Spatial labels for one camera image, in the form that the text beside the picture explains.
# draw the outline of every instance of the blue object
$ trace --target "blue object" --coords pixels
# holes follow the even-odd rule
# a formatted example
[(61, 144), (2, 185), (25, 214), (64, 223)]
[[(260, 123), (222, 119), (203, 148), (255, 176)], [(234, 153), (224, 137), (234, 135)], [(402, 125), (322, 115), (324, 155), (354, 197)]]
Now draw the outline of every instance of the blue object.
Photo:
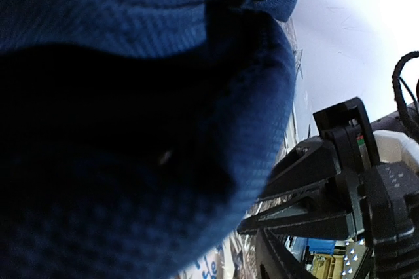
[(0, 277), (168, 278), (218, 244), (282, 142), (295, 2), (0, 0)]
[(319, 240), (317, 238), (309, 238), (308, 246), (312, 253), (322, 253), (327, 255), (333, 255), (335, 250), (336, 241), (334, 240)]

